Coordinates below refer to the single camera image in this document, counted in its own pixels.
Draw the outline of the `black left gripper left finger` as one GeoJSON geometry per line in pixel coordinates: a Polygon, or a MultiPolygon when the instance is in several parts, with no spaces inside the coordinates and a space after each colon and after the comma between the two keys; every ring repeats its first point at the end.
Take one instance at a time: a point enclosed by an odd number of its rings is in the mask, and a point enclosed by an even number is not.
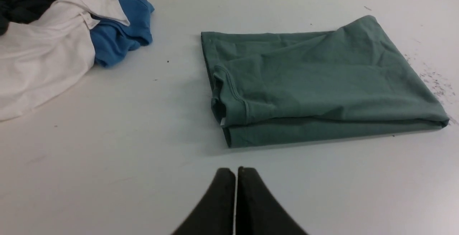
{"type": "Polygon", "coordinates": [[[173,234],[233,234],[235,194],[235,174],[229,168],[217,169],[201,200],[173,234]]]}

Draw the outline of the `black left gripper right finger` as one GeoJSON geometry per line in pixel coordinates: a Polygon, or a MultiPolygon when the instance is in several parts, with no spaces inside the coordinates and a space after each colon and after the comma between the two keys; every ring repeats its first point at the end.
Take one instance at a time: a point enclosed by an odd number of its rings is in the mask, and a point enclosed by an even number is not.
{"type": "Polygon", "coordinates": [[[236,199],[237,235],[306,235],[254,168],[239,167],[236,199]]]}

